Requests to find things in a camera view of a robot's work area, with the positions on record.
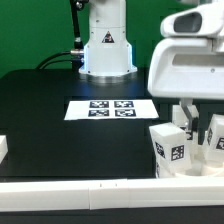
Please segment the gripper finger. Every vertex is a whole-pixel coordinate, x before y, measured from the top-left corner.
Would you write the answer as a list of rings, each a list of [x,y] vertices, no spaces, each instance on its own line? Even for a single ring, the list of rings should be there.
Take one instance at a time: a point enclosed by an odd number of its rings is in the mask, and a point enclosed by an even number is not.
[[[191,108],[193,106],[193,100],[188,98],[182,98],[180,100],[180,106],[187,118],[187,132],[193,134],[197,130],[198,118],[193,117]]]

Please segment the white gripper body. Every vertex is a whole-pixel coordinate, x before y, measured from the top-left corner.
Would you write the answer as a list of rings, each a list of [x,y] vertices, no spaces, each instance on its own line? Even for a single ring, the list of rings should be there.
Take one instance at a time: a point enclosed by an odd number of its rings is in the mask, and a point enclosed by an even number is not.
[[[206,38],[166,38],[151,59],[148,91],[154,97],[224,99],[224,53]]]

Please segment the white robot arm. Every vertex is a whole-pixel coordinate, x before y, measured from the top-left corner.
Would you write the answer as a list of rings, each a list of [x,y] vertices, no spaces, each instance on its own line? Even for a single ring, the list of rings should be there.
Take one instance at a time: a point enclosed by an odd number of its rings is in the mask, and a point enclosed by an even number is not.
[[[154,97],[179,98],[188,113],[194,99],[224,99],[224,0],[177,1],[191,8],[163,19],[147,89]],[[126,0],[90,0],[89,22],[81,75],[104,82],[135,72]]]

